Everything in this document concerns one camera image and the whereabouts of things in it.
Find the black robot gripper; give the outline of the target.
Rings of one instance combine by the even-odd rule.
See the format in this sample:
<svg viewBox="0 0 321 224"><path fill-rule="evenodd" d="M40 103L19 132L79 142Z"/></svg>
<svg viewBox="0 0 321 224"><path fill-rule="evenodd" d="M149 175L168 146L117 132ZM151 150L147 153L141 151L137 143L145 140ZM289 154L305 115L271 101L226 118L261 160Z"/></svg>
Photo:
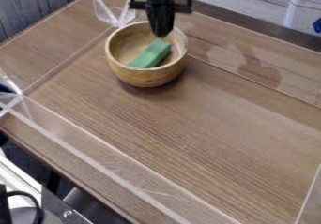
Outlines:
<svg viewBox="0 0 321 224"><path fill-rule="evenodd" d="M192 13L193 0L130 0L130 8L146 9L150 27L158 37L166 37L173 29L174 11Z"/></svg>

